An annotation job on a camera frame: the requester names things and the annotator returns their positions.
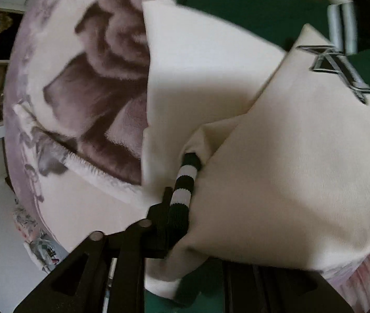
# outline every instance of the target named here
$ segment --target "white floor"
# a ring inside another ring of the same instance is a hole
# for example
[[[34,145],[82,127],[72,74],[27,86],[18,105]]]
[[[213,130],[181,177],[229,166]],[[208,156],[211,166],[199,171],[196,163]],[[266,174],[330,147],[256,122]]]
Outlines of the white floor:
[[[0,311],[11,313],[44,279],[23,247],[23,238],[14,226],[15,195],[0,178]]]

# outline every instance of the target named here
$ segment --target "fleece blanket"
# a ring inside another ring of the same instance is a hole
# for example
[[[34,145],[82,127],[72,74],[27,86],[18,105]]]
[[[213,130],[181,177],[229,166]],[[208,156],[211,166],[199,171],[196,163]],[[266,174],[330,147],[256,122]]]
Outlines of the fleece blanket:
[[[158,201],[141,188],[149,52],[142,0],[36,0],[5,87],[15,192],[68,251]],[[350,0],[330,0],[333,3]]]

